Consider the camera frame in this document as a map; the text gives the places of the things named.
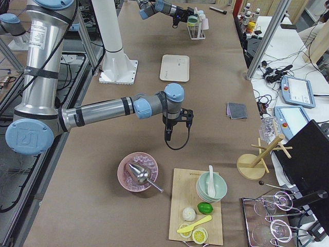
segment wooden mug tree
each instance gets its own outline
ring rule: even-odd
[[[252,147],[259,149],[259,155],[246,153],[241,155],[236,163],[239,173],[247,179],[259,180],[265,173],[269,173],[269,170],[265,164],[264,157],[268,155],[272,150],[283,150],[288,158],[291,155],[287,151],[292,147],[284,147],[281,141],[285,138],[284,134],[278,134],[277,126],[275,121],[272,121],[273,128],[276,134],[274,140],[268,145],[267,148],[261,146],[261,139],[258,138],[258,146],[251,144]]]

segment light green bowl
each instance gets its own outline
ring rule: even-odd
[[[221,198],[220,199],[214,199],[214,198],[208,196],[206,193],[202,192],[199,185],[197,185],[196,190],[197,190],[197,193],[198,193],[199,197],[201,199],[203,199],[204,201],[212,203],[212,202],[219,202],[221,200]]]
[[[197,180],[197,186],[199,188],[198,192],[200,196],[206,198],[207,200],[220,200],[222,199],[227,193],[227,185],[225,180],[219,176],[217,173],[213,174],[213,181],[216,194],[214,197],[210,197],[208,195],[208,185],[209,185],[209,172],[203,173]]]

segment white spoon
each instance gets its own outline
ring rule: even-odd
[[[214,187],[214,180],[213,180],[213,170],[212,170],[212,166],[209,166],[209,185],[208,185],[208,195],[210,197],[215,197],[216,195],[216,191],[215,191],[215,187]]]

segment yellow plastic knife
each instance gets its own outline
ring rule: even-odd
[[[211,215],[207,215],[207,216],[203,217],[202,219],[194,222],[193,224],[190,224],[189,226],[185,226],[181,229],[178,229],[177,233],[188,233],[188,232],[192,231],[197,225],[201,225],[201,224],[206,223],[211,220],[212,220]]]

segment pink bowl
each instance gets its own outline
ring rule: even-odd
[[[132,192],[141,192],[151,187],[150,183],[138,185],[133,181],[133,178],[126,171],[125,165],[133,160],[141,165],[148,167],[151,170],[151,180],[155,181],[158,177],[158,165],[155,159],[147,153],[136,152],[127,155],[119,164],[117,176],[119,183],[123,188]]]

